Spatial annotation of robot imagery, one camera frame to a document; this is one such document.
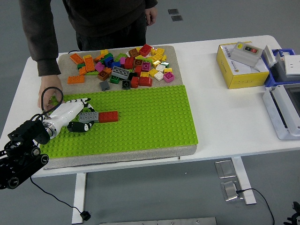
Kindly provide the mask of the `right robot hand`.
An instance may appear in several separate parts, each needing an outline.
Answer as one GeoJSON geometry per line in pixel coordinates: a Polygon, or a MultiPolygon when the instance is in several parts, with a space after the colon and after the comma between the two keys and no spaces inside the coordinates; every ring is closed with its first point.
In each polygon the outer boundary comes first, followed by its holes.
{"type": "Polygon", "coordinates": [[[298,202],[292,203],[292,208],[295,210],[295,213],[287,218],[287,222],[284,222],[284,225],[297,225],[298,217],[300,216],[300,204],[298,202]]]}

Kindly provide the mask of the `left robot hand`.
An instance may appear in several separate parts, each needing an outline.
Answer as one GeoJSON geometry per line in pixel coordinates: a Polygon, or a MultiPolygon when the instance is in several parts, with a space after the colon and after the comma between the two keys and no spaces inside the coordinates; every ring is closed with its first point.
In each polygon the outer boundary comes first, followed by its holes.
{"type": "Polygon", "coordinates": [[[70,132],[83,133],[98,122],[98,112],[89,101],[89,98],[72,99],[54,110],[50,117],[43,121],[50,138],[55,138],[63,127],[70,132]]]}

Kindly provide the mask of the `person's right hand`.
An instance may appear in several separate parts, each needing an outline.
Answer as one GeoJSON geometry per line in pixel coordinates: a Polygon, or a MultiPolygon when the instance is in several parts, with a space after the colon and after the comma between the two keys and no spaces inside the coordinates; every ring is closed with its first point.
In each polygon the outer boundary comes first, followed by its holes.
{"type": "Polygon", "coordinates": [[[48,111],[53,108],[51,103],[52,96],[55,96],[58,102],[61,101],[62,93],[58,89],[63,91],[58,75],[47,75],[41,77],[37,103],[38,107],[41,108],[42,111],[48,111]]]}

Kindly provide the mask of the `person's left hand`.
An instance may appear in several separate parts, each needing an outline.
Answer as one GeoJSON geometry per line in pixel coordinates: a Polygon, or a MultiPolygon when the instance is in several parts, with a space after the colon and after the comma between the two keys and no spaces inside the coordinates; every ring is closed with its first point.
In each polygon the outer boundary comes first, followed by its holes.
{"type": "Polygon", "coordinates": [[[145,9],[146,23],[147,26],[152,26],[157,19],[158,11],[156,7],[151,7],[145,9]]]}

